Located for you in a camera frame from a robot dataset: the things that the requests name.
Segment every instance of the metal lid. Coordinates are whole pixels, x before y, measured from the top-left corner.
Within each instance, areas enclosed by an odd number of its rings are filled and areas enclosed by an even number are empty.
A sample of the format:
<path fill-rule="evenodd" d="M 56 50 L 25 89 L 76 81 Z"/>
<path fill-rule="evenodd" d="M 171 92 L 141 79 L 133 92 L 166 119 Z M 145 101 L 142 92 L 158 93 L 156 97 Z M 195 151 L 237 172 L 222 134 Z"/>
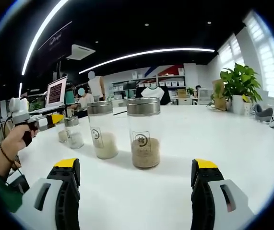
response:
<path fill-rule="evenodd" d="M 159 113 L 159 97 L 143 97 L 127 101 L 127 114 L 130 116 L 151 116 Z"/>
<path fill-rule="evenodd" d="M 88 115 L 103 115 L 112 113 L 112 102 L 92 102 L 87 105 Z"/>
<path fill-rule="evenodd" d="M 64 118 L 64 125 L 65 127 L 72 127 L 79 124 L 78 117 L 72 116 L 72 117 L 66 117 Z"/>

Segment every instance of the window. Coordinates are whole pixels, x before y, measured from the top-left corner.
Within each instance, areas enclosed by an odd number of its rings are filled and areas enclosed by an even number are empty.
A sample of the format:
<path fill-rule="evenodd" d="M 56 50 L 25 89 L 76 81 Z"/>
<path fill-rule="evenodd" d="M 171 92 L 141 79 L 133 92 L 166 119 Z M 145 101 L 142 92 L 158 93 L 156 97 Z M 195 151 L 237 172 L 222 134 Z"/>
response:
<path fill-rule="evenodd" d="M 233 69 L 235 63 L 244 66 L 241 50 L 238 41 L 234 35 L 232 35 L 228 39 L 228 41 L 222 46 L 221 50 L 219 51 L 219 58 L 222 71 L 225 71 L 224 68 Z"/>
<path fill-rule="evenodd" d="M 246 20 L 262 68 L 263 89 L 274 97 L 274 38 L 265 22 L 254 12 Z"/>

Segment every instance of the glass jar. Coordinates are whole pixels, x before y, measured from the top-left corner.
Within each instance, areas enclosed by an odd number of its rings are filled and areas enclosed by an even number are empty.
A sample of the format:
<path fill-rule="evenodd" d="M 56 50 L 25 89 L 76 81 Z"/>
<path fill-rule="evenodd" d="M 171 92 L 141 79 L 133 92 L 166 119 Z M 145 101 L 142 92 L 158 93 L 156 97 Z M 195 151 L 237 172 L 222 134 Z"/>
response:
<path fill-rule="evenodd" d="M 78 117 L 66 117 L 64 119 L 65 130 L 68 137 L 68 143 L 71 149 L 79 149 L 83 146 L 83 137 Z"/>
<path fill-rule="evenodd" d="M 61 119 L 59 122 L 55 123 L 55 126 L 58 133 L 58 141 L 66 142 L 68 140 L 68 135 L 64 127 L 64 118 Z"/>
<path fill-rule="evenodd" d="M 133 165 L 139 168 L 158 165 L 162 133 L 159 98 L 130 99 L 127 101 L 127 114 Z"/>
<path fill-rule="evenodd" d="M 112 102 L 93 102 L 87 105 L 92 141 L 96 156 L 113 158 L 118 154 L 114 135 Z"/>

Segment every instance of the ceiling light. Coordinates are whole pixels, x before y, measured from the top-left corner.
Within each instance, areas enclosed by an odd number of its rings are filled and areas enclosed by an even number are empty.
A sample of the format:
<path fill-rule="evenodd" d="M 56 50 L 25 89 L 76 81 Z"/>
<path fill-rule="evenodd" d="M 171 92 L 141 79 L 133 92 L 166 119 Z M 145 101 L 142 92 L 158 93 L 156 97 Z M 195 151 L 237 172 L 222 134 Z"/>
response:
<path fill-rule="evenodd" d="M 126 56 L 122 56 L 120 58 L 116 58 L 116 59 L 112 59 L 110 61 L 105 61 L 103 63 L 100 63 L 96 66 L 92 66 L 90 68 L 87 68 L 83 71 L 80 71 L 79 74 L 82 74 L 84 72 L 87 72 L 91 69 L 94 69 L 96 67 L 99 67 L 99 66 L 103 66 L 105 64 L 108 64 L 108 63 L 111 63 L 111 62 L 114 62 L 114 61 L 119 61 L 119 60 L 122 60 L 122 59 L 126 59 L 126 58 L 132 58 L 132 57 L 135 57 L 135 56 L 140 56 L 140 55 L 144 55 L 144 54 L 154 54 L 154 53 L 162 53 L 162 52 L 171 52 L 171 51 L 200 51 L 200 52 L 211 52 L 213 53 L 214 52 L 214 49 L 202 49 L 202 48 L 172 48 L 172 49 L 157 49 L 157 50 L 150 50 L 150 51 L 145 51 L 145 52 L 141 52 L 141 53 L 136 53 L 136 54 L 130 54 L 130 55 L 126 55 Z"/>
<path fill-rule="evenodd" d="M 28 62 L 30 60 L 30 56 L 36 46 L 37 41 L 39 40 L 40 36 L 42 35 L 44 29 L 46 28 L 46 26 L 48 25 L 48 23 L 51 21 L 51 19 L 55 16 L 55 14 L 61 9 L 62 6 L 64 6 L 65 3 L 67 3 L 69 0 L 60 0 L 58 2 L 58 4 L 52 9 L 52 11 L 47 15 L 46 19 L 43 21 L 43 23 L 41 24 L 40 28 L 38 29 L 31 45 L 30 48 L 28 50 L 25 62 L 24 62 L 24 66 L 23 66 L 23 71 L 22 71 L 22 75 L 25 74 L 26 69 L 27 69 L 27 65 Z"/>
<path fill-rule="evenodd" d="M 23 83 L 21 82 L 21 83 L 20 83 L 20 89 L 19 89 L 19 91 L 18 91 L 18 97 L 21 97 L 22 85 L 23 85 Z"/>

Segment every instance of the monitor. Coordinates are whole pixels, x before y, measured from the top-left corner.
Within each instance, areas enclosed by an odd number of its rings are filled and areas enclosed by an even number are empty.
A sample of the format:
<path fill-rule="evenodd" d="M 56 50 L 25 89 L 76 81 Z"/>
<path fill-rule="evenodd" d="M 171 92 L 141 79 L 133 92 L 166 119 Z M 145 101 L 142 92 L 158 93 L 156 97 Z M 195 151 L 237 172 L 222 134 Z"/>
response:
<path fill-rule="evenodd" d="M 64 105 L 66 80 L 67 77 L 63 77 L 48 85 L 46 108 Z"/>

